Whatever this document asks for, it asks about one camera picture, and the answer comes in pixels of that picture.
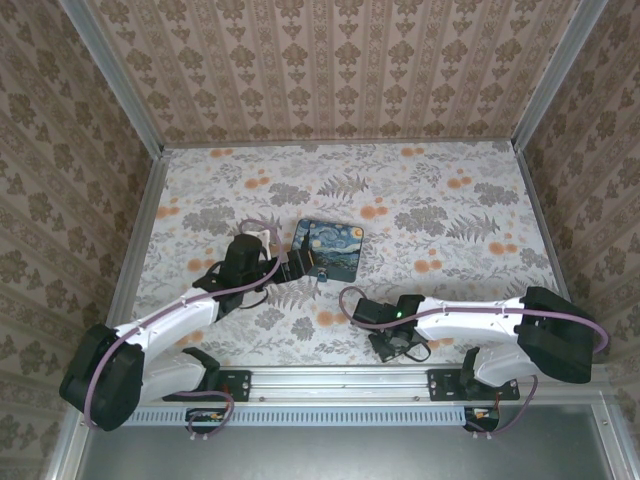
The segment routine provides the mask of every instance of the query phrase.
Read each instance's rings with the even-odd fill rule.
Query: table surface
[[[556,290],[507,141],[167,150],[166,184],[134,305],[139,318],[180,296],[224,258],[238,223],[277,225],[286,249],[301,218],[355,225],[364,242],[353,285],[378,302],[406,293],[497,300],[527,286]],[[268,287],[176,345],[224,365],[380,363],[368,332],[338,308],[345,283],[315,278]],[[245,304],[260,295],[245,296]],[[349,296],[347,306],[355,307]],[[432,342],[429,363],[460,362],[467,339]],[[424,352],[416,349],[416,356]],[[404,357],[394,360],[412,363]]]

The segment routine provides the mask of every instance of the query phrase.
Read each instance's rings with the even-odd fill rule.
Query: cable
[[[427,350],[427,356],[426,357],[424,357],[424,358],[416,358],[413,355],[409,354],[409,352],[404,352],[404,356],[407,357],[409,360],[413,360],[414,362],[424,363],[427,360],[429,360],[429,358],[431,358],[431,349],[429,347],[427,347],[426,343],[419,343],[418,345],[422,345]]]
[[[273,233],[273,236],[274,236],[275,241],[276,241],[276,245],[278,246],[278,257],[276,258],[276,263],[273,266],[273,268],[264,277],[262,277],[259,280],[256,280],[253,283],[250,283],[248,285],[229,288],[227,290],[221,290],[219,292],[213,292],[213,293],[206,292],[206,293],[203,293],[201,295],[195,295],[193,297],[187,298],[187,299],[185,299],[184,302],[178,301],[178,302],[176,302],[176,303],[174,303],[172,305],[169,305],[168,307],[160,310],[156,314],[154,314],[151,317],[149,317],[149,319],[147,319],[144,322],[142,322],[138,326],[138,328],[131,329],[127,333],[125,333],[122,337],[118,338],[113,343],[113,345],[111,345],[111,347],[109,347],[109,349],[106,351],[106,353],[102,356],[102,358],[100,359],[100,362],[98,362],[98,366],[96,367],[95,371],[93,372],[93,376],[91,377],[91,381],[89,382],[89,388],[87,389],[87,396],[85,397],[85,400],[84,400],[84,422],[87,425],[87,427],[89,427],[92,430],[99,430],[98,426],[95,425],[91,421],[91,402],[93,401],[93,395],[95,393],[96,385],[98,384],[98,380],[100,379],[100,375],[102,374],[102,371],[106,367],[107,363],[109,362],[109,360],[111,359],[113,354],[120,347],[120,345],[122,345],[124,342],[126,342],[129,338],[131,338],[134,335],[138,334],[140,332],[140,330],[149,327],[154,322],[156,322],[159,319],[163,318],[165,315],[168,315],[171,312],[173,312],[173,311],[175,311],[175,310],[177,310],[179,308],[184,308],[186,305],[189,305],[189,304],[191,304],[193,302],[198,302],[200,300],[205,300],[205,299],[209,299],[209,298],[215,298],[215,297],[219,297],[221,295],[228,295],[228,294],[231,294],[231,293],[239,293],[239,292],[244,292],[244,291],[247,291],[247,290],[253,290],[254,288],[259,287],[263,283],[267,282],[267,280],[269,280],[271,277],[273,277],[276,274],[276,272],[280,268],[281,257],[282,257],[282,254],[283,254],[282,241],[280,240],[280,237],[278,236],[278,230],[274,226],[269,225],[268,223],[263,222],[262,220],[256,220],[256,219],[250,218],[250,219],[243,220],[242,222],[240,222],[240,225],[239,225],[240,233],[242,233],[243,227],[247,223],[255,223],[255,224],[260,225],[263,228],[271,231],[271,233]],[[197,392],[197,393],[209,394],[209,392]]]
[[[367,295],[362,291],[362,289],[358,287],[345,287],[340,292],[340,296],[338,297],[338,304],[340,305],[340,310],[342,313],[358,327],[365,328],[367,330],[384,330],[391,327],[397,327],[398,325],[403,325],[405,323],[416,320],[417,318],[426,317],[429,315],[434,315],[436,313],[442,313],[443,308],[432,308],[431,310],[425,310],[424,312],[416,313],[415,315],[410,315],[405,318],[401,318],[400,320],[394,320],[393,322],[382,323],[377,325],[372,325],[370,323],[364,323],[356,320],[353,316],[347,312],[347,309],[344,306],[344,295],[350,290],[354,290],[362,295],[363,298],[367,298]],[[586,318],[579,317],[577,315],[571,315],[569,313],[561,313],[561,312],[547,312],[545,310],[531,310],[528,308],[501,308],[501,307],[445,307],[448,313],[490,313],[490,314],[513,314],[513,315],[531,315],[535,317],[542,318],[558,318],[560,320],[569,320],[571,322],[576,322],[586,327],[591,328],[596,331],[598,335],[600,335],[600,343],[596,345],[593,349],[593,353],[599,353],[607,346],[609,343],[609,335],[595,322],[591,320],[587,320]]]
[[[475,428],[476,430],[478,430],[481,433],[486,433],[487,434],[487,438],[489,438],[489,436],[499,435],[501,433],[504,433],[504,432],[507,432],[507,431],[511,430],[513,428],[513,426],[516,423],[518,423],[518,421],[520,421],[520,419],[522,418],[522,415],[524,415],[525,410],[527,409],[527,407],[531,403],[531,400],[533,400],[533,396],[535,395],[536,390],[538,389],[538,376],[537,375],[531,375],[531,377],[533,378],[533,385],[531,386],[531,391],[529,392],[529,395],[527,395],[527,399],[522,404],[522,407],[520,407],[520,410],[518,410],[517,415],[515,417],[513,417],[513,420],[511,420],[509,423],[507,423],[504,427],[497,428],[493,432],[487,432],[484,428],[482,428],[481,426],[479,426],[478,424],[476,424],[474,422],[470,422],[470,421],[467,420],[467,424],[471,425],[473,428]]]
[[[252,308],[256,308],[257,306],[262,305],[264,302],[266,302],[267,298],[269,298],[269,290],[265,290],[264,291],[264,297],[262,297],[260,300],[258,300],[253,305],[249,305],[247,307],[238,307],[238,310],[251,310]]]
[[[229,423],[229,420],[231,420],[231,415],[233,415],[233,410],[235,409],[235,405],[236,405],[236,402],[233,400],[233,397],[230,394],[228,394],[227,392],[220,392],[217,390],[209,390],[207,392],[178,392],[178,393],[174,393],[174,395],[179,395],[181,397],[209,397],[209,396],[217,395],[219,397],[223,397],[225,400],[227,400],[227,402],[229,402],[229,409],[227,410],[227,414],[222,419],[220,424],[215,428],[215,430],[213,430],[211,433],[208,433],[207,435],[216,435],[220,433],[220,430],[222,430],[222,428],[227,423]],[[187,423],[187,430],[189,430],[189,433],[191,434],[191,439],[194,439],[195,436],[197,435],[196,432],[193,431],[194,419],[196,417],[204,415],[205,413],[206,412],[202,412],[202,411],[194,412],[194,415],[192,415],[189,418],[189,423]]]

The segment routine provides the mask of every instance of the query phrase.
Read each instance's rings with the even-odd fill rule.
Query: painting print
[[[353,282],[363,235],[360,227],[302,219],[296,227],[292,248],[306,246],[309,249],[316,263],[312,275],[323,268],[329,279]]]

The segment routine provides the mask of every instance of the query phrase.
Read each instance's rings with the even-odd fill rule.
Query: wall
[[[105,320],[150,168],[54,1],[0,2],[0,478],[37,478]]]
[[[577,0],[90,0],[165,143],[510,137]]]
[[[640,443],[640,2],[610,0],[526,148],[573,300]]]

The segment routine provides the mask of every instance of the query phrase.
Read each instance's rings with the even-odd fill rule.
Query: robotic arm
[[[242,304],[248,291],[242,287],[263,279],[276,266],[276,259],[269,253],[269,240],[268,230],[237,235],[224,262],[212,266],[174,302],[116,328],[91,327],[69,364],[60,396],[80,411],[84,410],[87,396],[92,396],[93,422],[110,431],[122,425],[140,402],[182,391],[214,390],[219,373],[219,364],[214,359],[194,348],[177,355],[164,352],[185,335],[211,325]],[[292,250],[271,280],[274,283],[297,280],[313,264],[311,252],[304,248]],[[233,290],[215,298],[209,295]],[[104,366],[95,389],[90,391],[99,363],[116,342],[122,344]]]
[[[401,319],[414,316],[415,320],[402,323]],[[557,318],[563,316],[584,322]],[[480,382],[498,388],[514,378],[538,373],[568,383],[591,380],[593,319],[546,288],[529,287],[524,297],[484,303],[402,295],[394,306],[363,298],[353,318],[372,326],[400,319],[393,322],[399,325],[369,336],[383,362],[422,339],[499,342],[467,352],[461,381],[469,386]]]

